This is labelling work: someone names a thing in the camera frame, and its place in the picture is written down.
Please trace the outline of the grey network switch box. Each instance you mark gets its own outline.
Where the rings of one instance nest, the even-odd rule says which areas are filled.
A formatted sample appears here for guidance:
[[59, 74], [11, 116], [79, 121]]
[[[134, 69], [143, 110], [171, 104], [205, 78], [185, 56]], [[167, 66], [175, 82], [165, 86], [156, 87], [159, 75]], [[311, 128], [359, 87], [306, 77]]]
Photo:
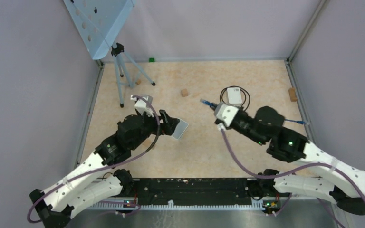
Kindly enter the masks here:
[[179, 140], [182, 135], [184, 134], [184, 132], [187, 130], [189, 124], [182, 120], [181, 118], [178, 118], [179, 120], [179, 123], [177, 124], [174, 132], [172, 133], [171, 137], [176, 139], [176, 140]]

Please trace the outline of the white power adapter box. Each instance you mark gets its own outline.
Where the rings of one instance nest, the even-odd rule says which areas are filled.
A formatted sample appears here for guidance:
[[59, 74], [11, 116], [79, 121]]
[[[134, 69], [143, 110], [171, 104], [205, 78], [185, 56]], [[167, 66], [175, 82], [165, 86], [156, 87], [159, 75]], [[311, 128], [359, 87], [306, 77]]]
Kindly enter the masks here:
[[239, 87], [228, 87], [227, 88], [228, 104], [240, 106], [243, 103], [241, 89]]

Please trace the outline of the wooden block near left arm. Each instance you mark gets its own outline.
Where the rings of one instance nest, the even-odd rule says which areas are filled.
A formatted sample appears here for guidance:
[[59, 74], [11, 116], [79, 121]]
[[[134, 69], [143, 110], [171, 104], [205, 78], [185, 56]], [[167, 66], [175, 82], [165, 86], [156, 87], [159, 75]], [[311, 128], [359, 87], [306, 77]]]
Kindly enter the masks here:
[[144, 148], [149, 148], [151, 145], [152, 145], [152, 141], [151, 140], [145, 140], [143, 143], [142, 143], [142, 146], [144, 147]]

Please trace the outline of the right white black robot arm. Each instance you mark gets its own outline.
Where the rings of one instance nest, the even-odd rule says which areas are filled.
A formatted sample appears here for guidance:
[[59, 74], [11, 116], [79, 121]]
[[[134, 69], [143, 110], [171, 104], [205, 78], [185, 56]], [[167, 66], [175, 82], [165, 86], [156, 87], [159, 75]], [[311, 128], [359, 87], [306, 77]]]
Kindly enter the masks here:
[[221, 132], [233, 129], [259, 145], [267, 145], [273, 158], [304, 167], [313, 177], [295, 171], [265, 170], [258, 174], [260, 191], [266, 196], [292, 193], [319, 198], [355, 215], [365, 215], [365, 170], [352, 167], [328, 154], [302, 134], [286, 128], [285, 118], [269, 106], [254, 117], [242, 108], [226, 103], [207, 105], [213, 110]]

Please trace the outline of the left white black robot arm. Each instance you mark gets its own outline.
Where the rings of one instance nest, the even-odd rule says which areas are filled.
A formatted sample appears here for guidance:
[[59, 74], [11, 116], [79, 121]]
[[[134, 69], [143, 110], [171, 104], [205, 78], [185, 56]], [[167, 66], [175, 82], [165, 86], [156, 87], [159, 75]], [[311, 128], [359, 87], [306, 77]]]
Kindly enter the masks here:
[[133, 192], [134, 180], [129, 171], [97, 181], [115, 165], [131, 161], [131, 152], [152, 134], [180, 139], [188, 123], [170, 117], [165, 110], [159, 115], [147, 112], [128, 115], [118, 122], [115, 134], [104, 139], [95, 150], [67, 176], [44, 190], [30, 193], [33, 209], [46, 228], [64, 228], [78, 213], [112, 196], [128, 196]]

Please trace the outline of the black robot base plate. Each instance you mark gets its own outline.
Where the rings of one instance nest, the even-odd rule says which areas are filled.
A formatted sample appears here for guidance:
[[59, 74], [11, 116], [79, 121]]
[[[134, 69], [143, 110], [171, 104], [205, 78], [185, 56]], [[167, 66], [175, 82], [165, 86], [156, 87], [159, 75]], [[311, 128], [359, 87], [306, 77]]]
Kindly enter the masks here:
[[118, 195], [144, 206], [250, 205], [271, 197], [287, 197], [251, 178], [140, 178]]

